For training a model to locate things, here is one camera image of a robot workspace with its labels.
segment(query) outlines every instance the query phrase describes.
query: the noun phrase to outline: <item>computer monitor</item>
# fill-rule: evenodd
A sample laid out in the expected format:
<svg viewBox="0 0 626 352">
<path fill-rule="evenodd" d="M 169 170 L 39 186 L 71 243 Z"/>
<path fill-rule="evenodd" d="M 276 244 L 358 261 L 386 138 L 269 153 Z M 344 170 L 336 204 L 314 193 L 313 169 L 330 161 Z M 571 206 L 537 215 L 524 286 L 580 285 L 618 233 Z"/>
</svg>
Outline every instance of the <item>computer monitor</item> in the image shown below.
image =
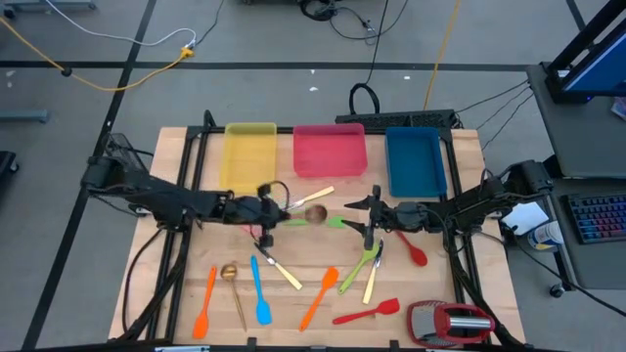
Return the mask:
<svg viewBox="0 0 626 352">
<path fill-rule="evenodd" d="M 626 1 L 608 1 L 553 62 L 543 63 L 555 103 L 585 104 L 595 96 L 626 96 L 626 20 L 594 45 L 624 10 Z M 586 50 L 589 53 L 573 65 Z"/>
</svg>

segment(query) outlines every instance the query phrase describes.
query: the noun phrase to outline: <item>black keyboard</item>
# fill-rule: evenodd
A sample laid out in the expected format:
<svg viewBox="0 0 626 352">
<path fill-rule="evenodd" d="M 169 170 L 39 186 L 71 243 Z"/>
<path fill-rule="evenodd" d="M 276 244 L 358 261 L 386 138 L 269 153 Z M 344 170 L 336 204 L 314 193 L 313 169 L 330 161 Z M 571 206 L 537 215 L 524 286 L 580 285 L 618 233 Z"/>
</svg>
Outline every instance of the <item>black keyboard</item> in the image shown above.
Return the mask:
<svg viewBox="0 0 626 352">
<path fill-rule="evenodd" d="M 456 128 L 459 120 L 453 110 L 427 110 L 368 113 L 337 116 L 335 123 L 361 123 L 365 128 L 435 127 Z"/>
<path fill-rule="evenodd" d="M 626 240 L 626 195 L 565 196 L 565 201 L 581 243 Z"/>
</svg>

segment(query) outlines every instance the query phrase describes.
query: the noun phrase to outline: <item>gray floor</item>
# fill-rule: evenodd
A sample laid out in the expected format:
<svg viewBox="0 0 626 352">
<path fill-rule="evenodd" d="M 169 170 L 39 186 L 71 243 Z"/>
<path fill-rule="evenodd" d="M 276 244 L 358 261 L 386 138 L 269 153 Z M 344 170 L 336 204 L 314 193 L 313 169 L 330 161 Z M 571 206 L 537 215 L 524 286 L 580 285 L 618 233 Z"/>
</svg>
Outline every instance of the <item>gray floor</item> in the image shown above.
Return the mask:
<svg viewBox="0 0 626 352">
<path fill-rule="evenodd" d="M 304 18 L 290 1 L 256 0 L 251 7 L 226 1 L 219 25 L 200 46 L 198 63 L 214 62 L 368 62 L 373 47 L 337 37 L 327 23 Z M 93 30 L 134 36 L 148 0 L 101 0 L 98 12 L 70 13 Z M 588 21 L 603 0 L 577 0 Z M 382 1 L 346 0 L 376 25 Z M 158 0 L 147 40 L 181 25 L 202 32 L 218 5 L 215 0 Z M 392 19 L 402 5 L 391 0 Z M 381 40 L 379 62 L 433 63 L 454 0 L 411 0 L 400 23 Z M 360 32 L 348 15 L 336 20 L 347 33 Z M 87 36 L 56 15 L 20 14 L 16 28 L 58 60 L 123 61 L 130 44 Z M 576 34 L 564 0 L 464 1 L 450 39 L 448 64 L 535 64 L 550 60 Z M 139 61 L 170 61 L 187 41 L 184 34 L 154 48 L 142 48 Z M 0 61 L 38 60 L 4 28 Z M 48 109 L 46 124 L 1 124 L 0 150 L 19 153 L 21 172 L 0 204 L 0 350 L 22 345 L 37 300 L 63 237 L 78 193 L 85 160 L 92 153 L 112 94 L 93 91 L 47 68 L 6 68 L 0 74 L 2 109 Z M 120 69 L 81 69 L 80 74 L 114 86 Z M 134 69 L 131 81 L 148 70 Z M 162 126 L 201 122 L 210 109 L 219 124 L 276 121 L 280 125 L 329 123 L 348 113 L 351 86 L 365 70 L 177 69 L 125 94 L 113 130 L 136 147 L 152 149 Z M 382 109 L 420 110 L 430 77 L 423 70 L 378 70 L 371 85 Z M 525 79 L 521 72 L 441 71 L 430 109 L 460 109 Z M 507 98 L 462 113 L 474 128 Z M 516 102 L 480 129 L 484 144 L 511 114 Z M 371 103 L 358 96 L 358 110 Z M 494 171 L 524 159 L 552 153 L 541 116 L 530 100 L 485 151 Z M 119 290 L 132 218 L 89 201 L 66 270 L 48 315 L 39 347 L 104 341 Z M 550 255 L 539 258 L 554 265 Z M 540 347 L 623 351 L 626 336 L 617 317 L 580 293 L 555 300 L 547 287 L 555 279 L 512 250 L 510 265 L 526 338 Z M 595 291 L 626 308 L 622 291 Z"/>
</svg>

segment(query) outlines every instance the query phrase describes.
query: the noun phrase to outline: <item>blue spatula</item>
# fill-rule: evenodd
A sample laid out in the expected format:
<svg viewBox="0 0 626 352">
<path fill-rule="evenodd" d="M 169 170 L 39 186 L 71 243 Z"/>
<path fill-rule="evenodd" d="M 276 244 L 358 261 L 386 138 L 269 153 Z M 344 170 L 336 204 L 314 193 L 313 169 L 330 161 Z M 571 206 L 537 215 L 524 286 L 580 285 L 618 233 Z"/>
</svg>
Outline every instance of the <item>blue spatula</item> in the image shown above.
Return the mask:
<svg viewBox="0 0 626 352">
<path fill-rule="evenodd" d="M 250 257 L 250 267 L 252 268 L 252 274 L 254 275 L 254 285 L 256 286 L 256 295 L 258 296 L 258 303 L 256 304 L 256 320 L 260 325 L 272 324 L 272 313 L 270 312 L 270 305 L 263 299 L 263 292 L 261 291 L 261 277 L 258 275 L 258 263 L 256 262 L 256 256 Z"/>
</svg>

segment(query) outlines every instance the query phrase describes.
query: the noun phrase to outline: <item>wooden board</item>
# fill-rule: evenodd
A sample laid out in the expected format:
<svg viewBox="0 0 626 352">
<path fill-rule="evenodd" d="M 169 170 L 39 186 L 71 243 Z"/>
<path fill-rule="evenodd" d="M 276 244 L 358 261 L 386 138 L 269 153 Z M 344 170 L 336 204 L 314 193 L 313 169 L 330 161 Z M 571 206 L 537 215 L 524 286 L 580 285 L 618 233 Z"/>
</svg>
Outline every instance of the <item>wooden board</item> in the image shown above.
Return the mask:
<svg viewBox="0 0 626 352">
<path fill-rule="evenodd" d="M 161 130 L 151 171 L 155 176 L 175 182 L 184 135 L 184 128 Z M 475 131 L 459 130 L 454 131 L 453 136 L 462 184 L 464 189 L 469 189 L 478 184 L 480 172 L 484 167 L 477 134 Z M 370 194 L 374 184 L 381 185 L 382 198 L 389 205 L 397 202 L 397 199 L 390 197 L 386 191 L 387 175 L 383 136 L 367 136 L 368 171 L 361 177 L 341 179 L 298 178 L 291 166 L 291 141 L 291 135 L 279 135 L 277 179 L 288 184 L 292 199 L 302 198 L 328 186 L 334 186 L 335 192 L 321 198 L 319 202 L 327 207 L 330 216 L 342 215 L 358 221 L 366 221 L 368 213 L 347 209 L 343 205 Z M 218 189 L 222 150 L 223 135 L 209 135 L 201 179 L 202 190 Z M 194 163 L 191 162 L 189 179 L 191 179 L 193 167 Z M 444 168 L 451 197 L 453 195 L 452 184 L 445 161 Z M 494 223 L 492 221 L 486 224 L 485 232 L 499 236 L 497 225 Z M 138 221 L 129 261 L 154 231 L 154 220 Z M 363 241 L 355 231 L 330 229 L 324 226 L 279 225 L 273 231 L 273 235 L 275 245 L 270 252 L 302 282 L 302 290 L 295 290 L 276 268 L 264 260 L 251 245 L 251 238 L 245 229 L 206 224 L 203 230 L 193 231 L 175 342 L 233 345 L 245 344 L 249 336 L 255 336 L 258 338 L 259 345 L 363 347 L 388 346 L 390 339 L 397 339 L 401 346 L 409 347 L 414 344 L 407 333 L 406 307 L 412 302 L 425 299 L 454 301 L 452 276 L 439 234 L 408 235 L 410 241 L 423 249 L 428 256 L 428 265 L 420 268 L 411 262 L 407 248 L 397 236 L 377 231 L 377 237 L 384 235 L 385 250 L 377 272 L 372 301 L 367 306 L 361 301 L 371 264 L 364 267 L 345 294 L 337 293 L 340 283 L 359 261 L 363 250 Z M 135 268 L 128 303 L 129 323 L 141 313 L 154 293 L 163 238 L 164 236 L 144 252 Z M 485 299 L 512 334 L 523 339 L 504 250 L 489 239 L 474 237 L 473 242 Z M 263 294 L 272 310 L 273 324 L 268 327 L 261 327 L 255 318 L 256 291 L 249 267 L 251 255 L 256 255 L 259 260 Z M 218 279 L 209 304 L 208 334 L 204 340 L 194 340 L 191 338 L 192 329 L 201 309 L 210 267 L 217 266 L 219 272 L 224 264 L 230 262 L 238 265 L 239 274 L 236 285 L 244 307 L 248 331 L 244 332 L 241 328 L 230 287 L 226 282 Z M 305 332 L 299 332 L 300 321 L 317 295 L 320 281 L 329 266 L 339 269 L 339 282 L 327 292 L 309 328 Z M 112 321 L 111 337 L 122 333 L 121 294 L 122 290 Z M 343 326 L 333 326 L 331 323 L 335 317 L 372 309 L 379 302 L 393 297 L 398 297 L 401 304 L 400 312 L 395 315 L 365 318 Z M 164 321 L 168 309 L 169 299 L 166 299 L 161 307 L 159 335 L 164 332 Z"/>
</svg>

